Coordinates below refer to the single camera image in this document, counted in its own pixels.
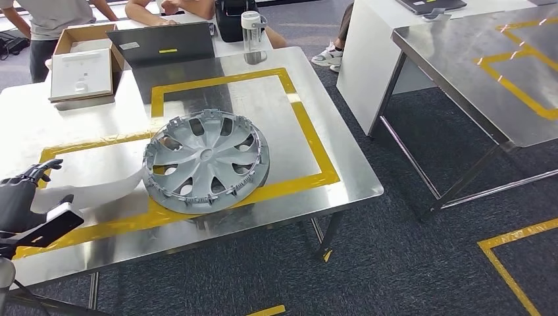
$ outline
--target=metal table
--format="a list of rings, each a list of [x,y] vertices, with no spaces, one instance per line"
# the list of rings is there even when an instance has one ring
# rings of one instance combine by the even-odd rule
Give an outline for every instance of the metal table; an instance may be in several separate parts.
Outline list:
[[[453,199],[501,153],[558,138],[558,5],[469,16],[394,30],[401,48],[375,127],[381,122],[428,186],[440,209],[558,174],[558,170]],[[445,193],[438,192],[401,141],[384,110],[406,58],[410,58],[489,137],[495,146]]]
[[[151,89],[157,80],[166,84]],[[334,213],[325,234],[313,220],[320,241],[317,255],[327,261],[340,211],[383,193],[298,47],[127,70],[112,102],[77,103],[81,109],[73,103],[69,110],[58,111],[46,101],[45,86],[29,87],[33,85],[7,89],[0,97],[2,148],[13,153],[3,155],[0,178],[52,156],[64,163],[51,173],[49,187],[124,178],[141,165],[153,130],[173,117],[202,109],[221,109],[252,120],[267,139],[271,167],[264,186],[238,207],[217,213],[195,217],[163,209],[151,201],[143,183],[122,199],[85,209],[83,227],[49,249],[18,250],[16,278],[26,286]],[[93,309],[95,291],[93,287],[89,305]],[[42,299],[66,308],[62,310],[84,311]]]

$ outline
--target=yellow tape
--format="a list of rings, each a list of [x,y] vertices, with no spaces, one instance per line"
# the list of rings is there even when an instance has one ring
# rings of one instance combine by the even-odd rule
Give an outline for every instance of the yellow tape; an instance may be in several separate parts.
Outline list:
[[[159,54],[164,54],[164,53],[176,53],[178,51],[178,49],[173,48],[173,49],[162,49],[159,51]]]
[[[327,263],[330,259],[331,253],[333,252],[333,250],[329,250],[326,255],[324,256],[324,262]]]
[[[517,29],[517,28],[529,28],[531,26],[540,26],[542,24],[549,24],[549,23],[558,23],[558,18],[544,18],[542,20],[519,22],[519,23],[510,23],[510,24],[506,24],[506,25],[497,26],[496,30],[505,31],[505,30],[513,30],[513,29]]]
[[[528,107],[530,107],[539,116],[547,120],[558,119],[558,109],[546,109],[543,105],[531,98],[527,93],[514,85],[506,77],[502,76],[498,71],[494,70],[489,63],[480,62],[480,68],[489,74],[496,82],[500,83],[504,88],[508,89],[515,97],[520,99]]]
[[[151,115],[155,120],[159,120],[163,116],[163,103],[164,94],[170,92],[177,92],[182,90],[204,88],[209,86],[217,86],[221,84],[228,84],[231,82],[238,82],[242,80],[249,80],[254,78],[263,78],[267,76],[278,76],[285,92],[287,93],[295,117],[301,127],[304,136],[307,139],[308,145],[312,154],[314,155],[321,173],[303,176],[301,178],[291,179],[279,183],[267,184],[257,188],[247,198],[233,205],[231,208],[239,207],[242,205],[257,203],[267,199],[278,198],[288,194],[294,194],[303,190],[318,188],[327,184],[339,182],[339,176],[333,166],[329,156],[320,141],[314,126],[306,112],[302,102],[298,101],[296,89],[288,76],[286,69],[277,68],[271,70],[264,70],[258,72],[250,72],[247,74],[240,74],[235,76],[227,76],[220,78],[210,78],[206,80],[198,80],[194,82],[184,82],[180,84],[173,84],[169,86],[154,87],[152,89],[152,108]],[[111,136],[95,140],[92,142],[83,142],[80,144],[60,145],[56,147],[45,148],[41,154],[41,162],[55,158],[56,155],[62,153],[70,153],[73,151],[86,150],[96,147],[103,147],[107,145],[115,145],[124,142],[132,142],[135,140],[142,140],[152,137],[157,129],[139,134],[132,134],[127,136]],[[94,226],[88,226],[73,230],[51,244],[48,248],[18,248],[15,258],[26,257],[41,253],[45,251],[55,250],[92,240],[99,240],[108,238],[117,234],[124,234],[137,230],[150,229],[165,224],[170,224],[176,221],[185,219],[192,219],[200,215],[189,215],[170,211],[149,199],[148,211],[143,214],[126,217],[123,219],[116,219],[109,222],[99,223]]]
[[[515,296],[521,302],[521,304],[525,307],[527,312],[531,314],[531,316],[540,316],[539,311],[535,308],[533,303],[529,300],[525,292],[521,289],[521,287],[515,282],[513,277],[509,274],[506,268],[502,265],[500,260],[496,257],[492,248],[501,246],[503,244],[507,244],[509,242],[514,242],[515,240],[520,240],[525,237],[529,237],[540,232],[545,232],[547,230],[551,230],[558,227],[558,219],[552,219],[550,221],[546,221],[540,224],[535,224],[526,228],[522,228],[520,230],[516,230],[513,232],[508,232],[506,234],[496,236],[487,240],[483,240],[478,242],[478,246],[488,260],[492,263],[492,265],[496,268],[496,271],[501,275],[510,289],[513,291]]]
[[[558,63],[550,59],[531,45],[525,43],[521,38],[513,34],[510,30],[518,28],[527,28],[532,26],[539,26],[545,23],[557,23],[558,18],[548,18],[537,21],[521,22],[514,24],[506,24],[498,26],[496,30],[500,31],[504,36],[508,37],[512,42],[519,45],[521,48],[518,51],[502,53],[498,55],[485,56],[475,59],[474,62],[487,74],[489,74],[496,82],[500,83],[504,88],[508,89],[515,97],[520,99],[523,103],[529,106],[537,115],[544,117],[547,120],[558,119],[558,109],[546,109],[543,105],[531,98],[527,93],[518,88],[514,83],[509,81],[506,77],[502,76],[498,71],[490,66],[491,63],[501,63],[505,61],[512,61],[513,59],[523,57],[535,57],[541,62],[546,64],[553,70],[558,71]]]
[[[273,316],[284,312],[285,312],[285,306],[279,305],[268,309],[264,309],[262,311],[257,311],[255,313],[249,314],[248,316]]]

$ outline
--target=robotic hand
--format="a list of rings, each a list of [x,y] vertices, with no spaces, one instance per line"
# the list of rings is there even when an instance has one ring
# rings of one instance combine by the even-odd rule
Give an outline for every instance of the robotic hand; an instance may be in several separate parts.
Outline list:
[[[21,233],[47,220],[47,214],[31,212],[31,203],[39,180],[50,181],[45,172],[62,168],[62,159],[32,165],[22,174],[0,181],[0,230]]]
[[[50,181],[49,169],[62,168],[62,159],[52,159],[13,178],[0,181],[0,256],[11,257],[18,246],[47,247],[84,220],[73,212],[73,195],[44,214],[31,211],[39,180]]]

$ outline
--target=person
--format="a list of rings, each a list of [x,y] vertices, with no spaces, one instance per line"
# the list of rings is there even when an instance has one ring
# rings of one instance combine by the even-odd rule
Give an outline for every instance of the person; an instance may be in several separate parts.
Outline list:
[[[353,14],[353,6],[354,3],[350,4],[345,10],[343,20],[341,21],[341,27],[339,29],[339,35],[335,41],[331,42],[322,53],[312,57],[312,63],[318,66],[329,66],[334,72],[339,72],[341,69],[343,50],[345,49],[345,41],[347,40],[347,34],[349,33],[349,24],[351,22],[351,15]]]
[[[128,0],[126,15],[128,18],[149,26],[176,24],[174,20],[165,20],[149,12],[145,7],[151,0]],[[215,0],[163,0],[157,1],[165,15],[174,15],[180,9],[195,14],[206,20],[211,20],[215,15]],[[267,37],[273,48],[287,46],[286,40],[270,27],[265,29]]]
[[[14,0],[0,0],[0,9],[25,37],[31,40],[30,72],[33,83],[43,82],[49,69],[45,61],[54,54],[58,38],[68,26],[94,23],[93,11],[86,0],[17,0],[31,15],[31,26],[14,8]],[[107,0],[90,0],[110,21],[118,18]]]

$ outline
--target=black pants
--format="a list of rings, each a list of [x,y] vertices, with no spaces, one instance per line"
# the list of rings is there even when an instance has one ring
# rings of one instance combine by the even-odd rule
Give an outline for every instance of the black pants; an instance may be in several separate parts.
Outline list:
[[[47,78],[49,69],[45,66],[45,61],[52,57],[57,43],[57,39],[51,41],[31,41],[29,70],[31,70],[31,80],[33,80],[34,84],[43,82]]]
[[[341,28],[339,29],[339,36],[338,38],[342,41],[347,40],[347,34],[349,33],[349,24],[351,23],[351,15],[353,15],[353,6],[354,3],[351,3],[347,10],[345,10],[345,14],[343,14],[343,20],[341,21]]]

